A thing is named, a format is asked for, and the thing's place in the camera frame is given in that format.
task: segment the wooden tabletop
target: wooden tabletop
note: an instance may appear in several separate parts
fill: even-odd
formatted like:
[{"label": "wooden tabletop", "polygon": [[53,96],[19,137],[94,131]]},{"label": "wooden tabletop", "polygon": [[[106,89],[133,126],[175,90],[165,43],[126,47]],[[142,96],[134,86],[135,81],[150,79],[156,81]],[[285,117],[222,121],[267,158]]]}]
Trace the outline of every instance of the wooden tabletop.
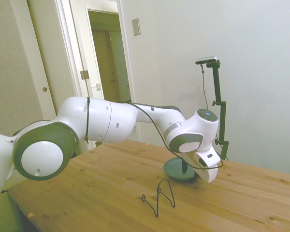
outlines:
[{"label": "wooden tabletop", "polygon": [[[166,148],[126,140],[72,159],[58,176],[9,190],[46,232],[290,232],[290,174],[225,161],[210,184],[170,180],[176,207],[157,185],[168,178]],[[162,192],[171,197],[167,182]]]}]

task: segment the light switch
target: light switch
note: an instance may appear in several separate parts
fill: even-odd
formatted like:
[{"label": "light switch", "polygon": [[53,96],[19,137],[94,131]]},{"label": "light switch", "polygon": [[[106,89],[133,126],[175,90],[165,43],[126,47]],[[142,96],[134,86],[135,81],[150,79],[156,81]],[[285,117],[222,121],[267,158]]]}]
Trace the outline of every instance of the light switch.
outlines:
[{"label": "light switch", "polygon": [[132,27],[133,27],[134,36],[141,34],[140,23],[139,23],[139,19],[138,18],[132,20]]}]

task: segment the open doorway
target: open doorway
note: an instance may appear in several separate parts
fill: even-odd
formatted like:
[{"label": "open doorway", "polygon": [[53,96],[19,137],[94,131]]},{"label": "open doorway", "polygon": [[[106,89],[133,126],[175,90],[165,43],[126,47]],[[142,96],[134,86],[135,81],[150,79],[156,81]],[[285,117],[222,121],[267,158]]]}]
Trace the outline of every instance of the open doorway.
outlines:
[{"label": "open doorway", "polygon": [[88,15],[104,99],[131,102],[119,16],[96,11]]}]

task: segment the door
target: door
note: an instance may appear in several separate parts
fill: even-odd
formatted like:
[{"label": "door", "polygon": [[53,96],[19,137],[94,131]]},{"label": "door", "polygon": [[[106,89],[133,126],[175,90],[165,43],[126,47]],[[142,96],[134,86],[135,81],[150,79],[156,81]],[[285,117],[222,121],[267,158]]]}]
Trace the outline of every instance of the door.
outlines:
[{"label": "door", "polygon": [[111,102],[121,102],[110,33],[108,31],[93,31],[92,34],[104,99]]},{"label": "door", "polygon": [[117,13],[117,3],[109,0],[70,0],[70,4],[83,69],[88,70],[89,74],[88,87],[91,87],[94,98],[103,99],[103,88],[100,88],[101,78],[88,12],[93,10]]}]

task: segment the wooden door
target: wooden door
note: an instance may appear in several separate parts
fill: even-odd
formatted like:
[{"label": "wooden door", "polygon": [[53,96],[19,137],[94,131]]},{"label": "wooden door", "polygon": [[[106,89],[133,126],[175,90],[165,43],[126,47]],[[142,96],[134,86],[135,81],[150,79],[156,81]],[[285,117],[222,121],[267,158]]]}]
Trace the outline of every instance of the wooden door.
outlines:
[{"label": "wooden door", "polygon": [[108,31],[93,31],[92,34],[104,99],[112,102],[121,102],[110,34]]}]

